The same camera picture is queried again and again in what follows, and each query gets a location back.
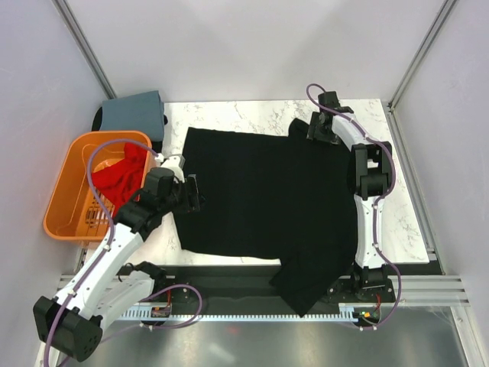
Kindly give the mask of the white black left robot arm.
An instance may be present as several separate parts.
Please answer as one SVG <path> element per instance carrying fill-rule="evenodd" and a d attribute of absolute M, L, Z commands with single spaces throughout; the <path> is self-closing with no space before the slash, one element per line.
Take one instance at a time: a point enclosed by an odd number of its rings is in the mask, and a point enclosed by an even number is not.
<path fill-rule="evenodd" d="M 111 290 L 107 287 L 167 214 L 197 212 L 201 203 L 195 175 L 184 177 L 179 168 L 150 170 L 144 186 L 116 213 L 89 262 L 55 296 L 40 297 L 35 303 L 34 319 L 45 344 L 45 365 L 51 349 L 79 362 L 88 359 L 103 333 L 124 312 L 140 301 L 161 300 L 172 290 L 165 271 L 147 261 L 135 265 Z"/>

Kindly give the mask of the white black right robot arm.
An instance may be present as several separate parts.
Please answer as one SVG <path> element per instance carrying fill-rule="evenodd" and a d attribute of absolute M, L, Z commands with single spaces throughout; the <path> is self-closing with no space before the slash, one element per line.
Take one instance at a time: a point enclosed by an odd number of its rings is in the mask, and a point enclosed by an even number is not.
<path fill-rule="evenodd" d="M 396 170 L 392 145 L 367 133 L 355 121 L 350 108 L 314 112 L 307 138 L 329 144 L 344 144 L 349 150 L 347 186 L 357 210 L 358 247 L 351 272 L 351 295 L 369 300 L 388 287 L 382 252 L 384 201 L 393 191 Z"/>

